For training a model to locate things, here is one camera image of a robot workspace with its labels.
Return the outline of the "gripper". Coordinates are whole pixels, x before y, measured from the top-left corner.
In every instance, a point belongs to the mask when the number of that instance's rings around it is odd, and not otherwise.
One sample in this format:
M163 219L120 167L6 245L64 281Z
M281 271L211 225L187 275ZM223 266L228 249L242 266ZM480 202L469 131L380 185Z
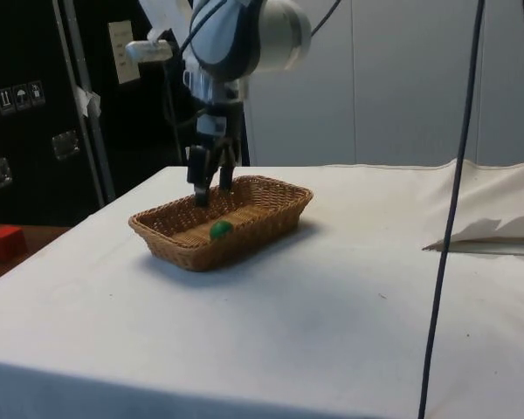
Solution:
M230 191L233 173L238 164L239 148L244 125L244 106L241 101L232 103L202 103L201 115L196 119L198 142L225 139L218 149L219 188ZM190 147L187 182L193 185L196 205L206 207L209 203L209 157L210 152L200 145Z

